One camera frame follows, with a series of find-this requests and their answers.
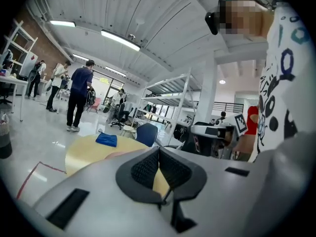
concrete floor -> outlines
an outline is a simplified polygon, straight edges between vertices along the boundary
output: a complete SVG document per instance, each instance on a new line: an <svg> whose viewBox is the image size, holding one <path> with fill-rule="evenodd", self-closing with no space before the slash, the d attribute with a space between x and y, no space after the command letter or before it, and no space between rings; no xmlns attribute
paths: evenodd
<svg viewBox="0 0 316 237"><path fill-rule="evenodd" d="M46 102L25 99L24 119L19 121L20 98L17 97L15 113L10 106L0 105L10 117L12 155L0 160L0 175L11 196L33 205L45 192L66 178L65 156L68 147L78 138L98 133L120 135L118 126L106 124L107 114L84 112L79 132L66 130L67 102L62 103L59 114L45 109ZM166 138L164 125L152 122L159 128L158 138Z"/></svg>

brick wall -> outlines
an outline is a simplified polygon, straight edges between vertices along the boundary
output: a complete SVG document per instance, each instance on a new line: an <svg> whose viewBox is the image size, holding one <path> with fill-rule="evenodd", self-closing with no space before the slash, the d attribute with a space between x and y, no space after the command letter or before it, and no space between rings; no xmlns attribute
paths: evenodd
<svg viewBox="0 0 316 237"><path fill-rule="evenodd" d="M64 55L46 37L45 33L42 31L42 29L39 27L37 22L32 18L32 16L29 14L28 10L25 7L21 9L21 11L16 15L15 19L18 23L23 21L22 27L25 29L25 31L27 31L28 34L31 35L33 38L38 38L31 52L33 52L39 57L38 61L45 61L45 72L47 73L46 79L49 79L52 71L56 67L56 64L64 64L67 58L64 57Z"/></svg>

office chair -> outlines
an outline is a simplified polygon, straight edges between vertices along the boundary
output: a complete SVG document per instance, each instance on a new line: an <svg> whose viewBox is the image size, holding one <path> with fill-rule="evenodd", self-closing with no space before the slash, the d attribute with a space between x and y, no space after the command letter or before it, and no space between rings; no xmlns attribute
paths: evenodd
<svg viewBox="0 0 316 237"><path fill-rule="evenodd" d="M146 123L136 128L136 135L136 141L147 147L152 147L158 135L158 128L153 124Z"/></svg>
<svg viewBox="0 0 316 237"><path fill-rule="evenodd" d="M9 93L11 91L12 84L10 84L9 87L4 87L4 85L4 82L0 82L0 95L3 96L3 99L0 99L0 104L12 104L11 101L7 100L7 98L9 97Z"/></svg>
<svg viewBox="0 0 316 237"><path fill-rule="evenodd" d="M122 125L121 124L121 119L123 118L124 116L124 108L125 108L125 104L121 104L116 110L115 110L115 113L114 113L114 116L113 118L114 119L117 119L118 121L117 122L112 122L112 124L110 125L110 127L112 127L113 125L118 125L119 126L119 129L122 130Z"/></svg>

backpack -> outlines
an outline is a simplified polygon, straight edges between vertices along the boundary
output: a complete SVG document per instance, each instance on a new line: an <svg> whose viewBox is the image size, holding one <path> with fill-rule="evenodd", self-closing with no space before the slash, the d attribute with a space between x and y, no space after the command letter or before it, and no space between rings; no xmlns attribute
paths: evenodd
<svg viewBox="0 0 316 237"><path fill-rule="evenodd" d="M92 106L95 103L95 91L89 90L87 94L86 106Z"/></svg>

